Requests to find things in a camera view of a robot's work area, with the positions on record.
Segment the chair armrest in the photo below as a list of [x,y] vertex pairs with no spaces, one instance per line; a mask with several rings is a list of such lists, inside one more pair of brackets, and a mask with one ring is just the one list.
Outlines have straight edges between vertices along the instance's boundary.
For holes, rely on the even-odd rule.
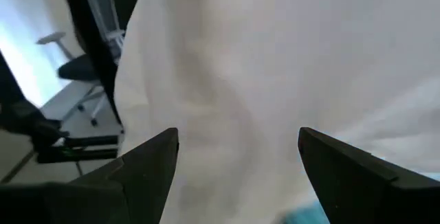
[[45,45],[51,42],[56,42],[62,39],[65,35],[66,35],[65,32],[54,32],[53,34],[40,38],[36,43],[38,45]]

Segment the black metal frame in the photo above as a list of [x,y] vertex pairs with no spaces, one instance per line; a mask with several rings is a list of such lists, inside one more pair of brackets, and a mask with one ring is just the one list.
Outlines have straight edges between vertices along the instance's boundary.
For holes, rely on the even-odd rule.
[[70,7],[74,27],[84,41],[86,53],[90,55],[116,120],[121,124],[113,98],[117,66],[113,61],[110,49],[105,45],[100,35],[88,0],[67,0],[67,2]]
[[2,223],[160,222],[175,174],[176,128],[70,183],[1,186]]
[[[92,146],[112,145],[112,148],[85,150]],[[96,159],[114,159],[118,156],[118,136],[109,135],[88,138],[66,138],[63,146],[50,146],[38,151],[38,163],[57,163],[68,161],[86,161]]]

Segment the office chair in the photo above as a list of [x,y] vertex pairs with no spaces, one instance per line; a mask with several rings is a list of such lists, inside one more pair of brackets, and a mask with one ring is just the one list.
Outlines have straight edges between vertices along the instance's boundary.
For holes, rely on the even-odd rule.
[[[100,24],[101,34],[104,41],[109,46],[115,63],[118,63],[119,57],[122,51],[122,45],[124,42],[125,31],[120,29],[118,23],[118,16],[116,14],[116,9],[114,7],[113,0],[89,0],[93,13],[95,15],[96,21]],[[78,109],[84,112],[84,103],[98,99],[96,106],[93,108],[90,115],[90,123],[92,126],[97,126],[98,121],[96,116],[101,110],[103,104],[105,103],[106,95],[104,89],[102,88],[99,77],[95,73],[94,67],[91,63],[90,57],[87,54],[83,54],[77,58],[74,58],[69,50],[63,45],[61,39],[65,36],[64,32],[55,32],[37,41],[39,45],[46,45],[48,43],[55,42],[61,49],[61,51],[69,59],[69,62],[64,64],[58,69],[58,75],[60,78],[67,80],[79,80],[83,82],[90,82],[93,84],[92,88],[82,97],[82,99],[73,107],[73,109]],[[76,34],[78,42],[82,49],[86,51],[85,46],[82,43],[82,39],[79,34]],[[69,118],[70,111],[68,115],[63,118],[65,121]]]
[[[90,100],[98,99],[98,103],[90,113],[91,125],[97,126],[98,121],[96,120],[96,115],[98,114],[99,110],[101,110],[106,98],[104,89],[94,92],[96,88],[100,87],[100,81],[98,75],[95,73],[94,66],[91,64],[90,57],[87,54],[83,54],[76,58],[73,57],[69,50],[61,42],[61,39],[64,36],[65,32],[55,32],[40,38],[36,43],[39,45],[46,45],[48,43],[55,42],[61,48],[61,51],[63,51],[64,55],[66,55],[69,61],[58,69],[58,76],[60,78],[66,80],[79,80],[92,84],[92,87],[80,99],[80,101],[75,104],[74,108],[77,108],[79,111],[83,112],[85,110],[84,103]],[[63,118],[63,121],[65,121],[67,118],[69,118],[69,115],[66,115]]]

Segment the teal object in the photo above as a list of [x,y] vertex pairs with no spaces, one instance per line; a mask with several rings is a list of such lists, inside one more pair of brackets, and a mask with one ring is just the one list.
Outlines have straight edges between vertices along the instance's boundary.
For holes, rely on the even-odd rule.
[[321,204],[317,201],[309,207],[288,214],[282,224],[330,224],[330,222]]

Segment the floor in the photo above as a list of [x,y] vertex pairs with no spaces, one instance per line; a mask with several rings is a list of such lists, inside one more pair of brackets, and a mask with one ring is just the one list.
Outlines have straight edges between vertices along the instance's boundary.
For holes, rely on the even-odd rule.
[[[87,90],[90,85],[71,85],[68,91],[58,94],[42,110],[47,117],[60,118]],[[85,105],[86,111],[96,104],[95,100]],[[121,128],[111,111],[108,102],[97,115],[98,126],[93,127],[86,113],[75,111],[64,123],[63,130],[69,131],[71,137],[90,137],[98,135],[118,135]],[[32,149],[29,138],[0,131],[0,177],[6,175],[12,167]],[[82,161],[80,166],[84,173],[91,172],[110,160]],[[48,181],[68,182],[78,177],[73,162],[56,164],[37,164],[31,159],[26,166],[11,180],[11,183],[43,183]]]

